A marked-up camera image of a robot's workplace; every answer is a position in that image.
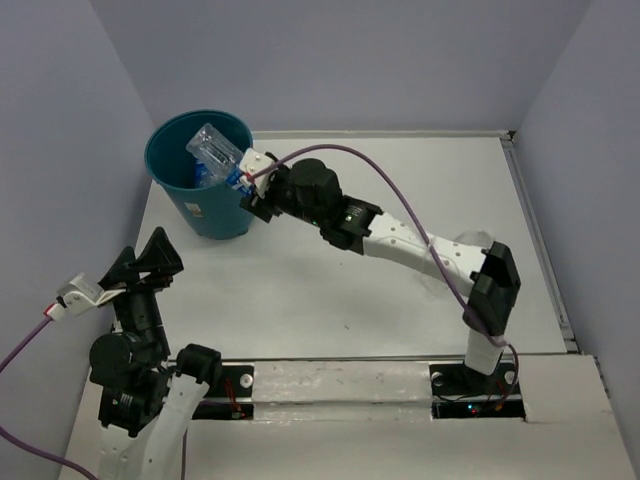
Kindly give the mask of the Pocari bottle white cap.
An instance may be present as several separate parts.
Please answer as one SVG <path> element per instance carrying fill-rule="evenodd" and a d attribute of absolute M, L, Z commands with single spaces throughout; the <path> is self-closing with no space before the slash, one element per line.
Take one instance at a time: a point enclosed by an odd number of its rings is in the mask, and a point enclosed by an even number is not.
<path fill-rule="evenodd" d="M 223 182 L 224 177 L 217 175 L 215 172 L 212 172 L 204 162 L 201 162 L 200 160 L 197 160 L 195 162 L 195 188 L 208 188 Z"/>

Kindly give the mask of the clear bottle beige label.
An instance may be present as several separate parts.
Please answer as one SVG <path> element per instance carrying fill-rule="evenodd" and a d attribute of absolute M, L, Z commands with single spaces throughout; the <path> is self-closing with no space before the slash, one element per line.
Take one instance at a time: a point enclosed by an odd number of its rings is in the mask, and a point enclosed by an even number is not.
<path fill-rule="evenodd" d="M 473 285 L 470 278 L 471 272 L 479 272 L 485 260 L 481 250 L 489 249 L 495 236 L 487 230 L 465 230 L 452 239 L 430 232 L 427 235 L 446 270 L 447 277 L 453 282 L 462 298 L 466 299 Z M 441 298 L 450 293 L 429 251 L 421 255 L 419 271 L 414 277 L 430 299 Z"/>

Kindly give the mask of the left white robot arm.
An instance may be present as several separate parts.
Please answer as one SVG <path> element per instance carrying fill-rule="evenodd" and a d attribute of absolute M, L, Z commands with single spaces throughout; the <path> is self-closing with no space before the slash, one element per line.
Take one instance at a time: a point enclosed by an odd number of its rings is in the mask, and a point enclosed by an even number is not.
<path fill-rule="evenodd" d="M 117 327 L 90 348 L 91 383 L 102 389 L 101 479 L 162 479 L 200 402 L 221 383 L 222 355 L 197 344 L 174 365 L 157 293 L 184 266 L 166 231 L 154 229 L 142 252 L 124 248 L 99 284 Z"/>

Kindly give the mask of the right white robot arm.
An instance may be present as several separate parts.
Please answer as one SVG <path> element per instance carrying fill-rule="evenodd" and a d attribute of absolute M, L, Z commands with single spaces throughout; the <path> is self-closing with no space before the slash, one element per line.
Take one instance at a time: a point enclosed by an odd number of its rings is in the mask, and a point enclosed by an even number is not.
<path fill-rule="evenodd" d="M 461 302 L 469 328 L 459 382 L 488 390 L 497 378 L 507 323 L 521 287 L 510 248 L 483 248 L 431 235 L 381 207 L 343 193 L 337 174 L 321 160 L 286 166 L 247 150 L 239 163 L 241 206 L 264 222 L 282 214 L 311 224 L 333 247 L 405 266 L 445 283 Z"/>

